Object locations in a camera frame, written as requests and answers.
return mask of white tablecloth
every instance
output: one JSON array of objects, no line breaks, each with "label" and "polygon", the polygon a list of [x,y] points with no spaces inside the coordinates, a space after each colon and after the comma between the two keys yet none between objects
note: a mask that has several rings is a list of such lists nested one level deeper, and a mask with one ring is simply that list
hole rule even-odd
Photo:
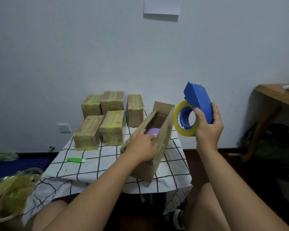
[{"label": "white tablecloth", "polygon": [[[126,128],[125,140],[136,130]],[[25,224],[31,216],[53,199],[80,193],[106,171],[120,155],[121,146],[103,146],[101,141],[98,150],[76,151],[73,138],[58,153],[57,157],[43,173],[32,193],[27,198],[22,221]],[[85,163],[67,162],[69,157],[86,159]],[[164,213],[174,211],[185,199],[192,188],[192,177],[187,161],[173,127],[172,134],[158,170],[152,183],[147,183],[134,177],[129,177],[123,193],[145,194],[166,193],[166,208]]]}]

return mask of electrical outlet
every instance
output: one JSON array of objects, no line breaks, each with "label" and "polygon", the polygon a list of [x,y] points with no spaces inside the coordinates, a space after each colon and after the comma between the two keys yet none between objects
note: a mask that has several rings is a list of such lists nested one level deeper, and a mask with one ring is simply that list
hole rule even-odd
[{"label": "electrical outlet", "polygon": [[60,133],[70,133],[70,125],[69,124],[58,124]]}]

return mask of white wall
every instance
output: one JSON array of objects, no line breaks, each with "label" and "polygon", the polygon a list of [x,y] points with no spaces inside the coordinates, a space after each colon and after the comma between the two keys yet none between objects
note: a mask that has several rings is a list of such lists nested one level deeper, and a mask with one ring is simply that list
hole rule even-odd
[{"label": "white wall", "polygon": [[168,20],[143,0],[0,0],[0,151],[59,150],[72,134],[57,124],[75,131],[88,94],[140,93],[151,109],[188,81],[220,108],[219,147],[236,147],[264,100],[253,88],[289,82],[289,0],[183,0]]}]

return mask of cardboard box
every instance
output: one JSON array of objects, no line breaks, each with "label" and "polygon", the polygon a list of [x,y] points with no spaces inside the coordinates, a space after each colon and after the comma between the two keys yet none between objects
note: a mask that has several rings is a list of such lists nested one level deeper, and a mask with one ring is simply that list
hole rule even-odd
[{"label": "cardboard box", "polygon": [[101,110],[101,97],[102,95],[89,95],[81,105],[83,111],[83,118],[87,116],[102,115]]},{"label": "cardboard box", "polygon": [[140,94],[128,95],[128,126],[138,127],[144,120],[144,104]]},{"label": "cardboard box", "polygon": [[104,146],[122,145],[124,142],[126,128],[124,113],[124,110],[107,112],[100,127]]},{"label": "cardboard box", "polygon": [[102,137],[99,127],[103,119],[104,115],[86,117],[73,136],[77,151],[98,149]]},{"label": "cardboard box", "polygon": [[124,110],[123,106],[124,92],[106,91],[101,97],[102,114],[106,115],[107,111]]},{"label": "cardboard box", "polygon": [[[174,105],[166,104],[155,101],[153,112],[151,112],[146,119],[135,130],[138,133],[142,129],[160,128],[161,130],[157,134],[156,138],[152,140],[152,143],[158,144],[158,153],[153,160],[142,162],[132,172],[131,176],[142,179],[148,183],[152,182],[158,165],[163,157],[165,149],[168,145],[172,126],[173,126]],[[121,154],[126,149],[126,143],[120,148]]]}]

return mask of hand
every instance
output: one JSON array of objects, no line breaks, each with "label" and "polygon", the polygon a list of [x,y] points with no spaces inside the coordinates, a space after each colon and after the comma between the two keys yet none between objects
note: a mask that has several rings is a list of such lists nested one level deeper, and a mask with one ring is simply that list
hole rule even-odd
[{"label": "hand", "polygon": [[197,151],[202,153],[204,151],[216,150],[217,142],[223,131],[224,125],[222,123],[219,109],[215,102],[212,102],[213,109],[213,124],[208,124],[204,113],[195,108],[196,122],[198,124],[196,131]]},{"label": "hand", "polygon": [[126,141],[125,152],[135,156],[139,163],[153,159],[158,151],[158,144],[152,144],[151,142],[155,135],[145,135],[144,133],[145,130],[139,131],[138,134],[134,133]]}]

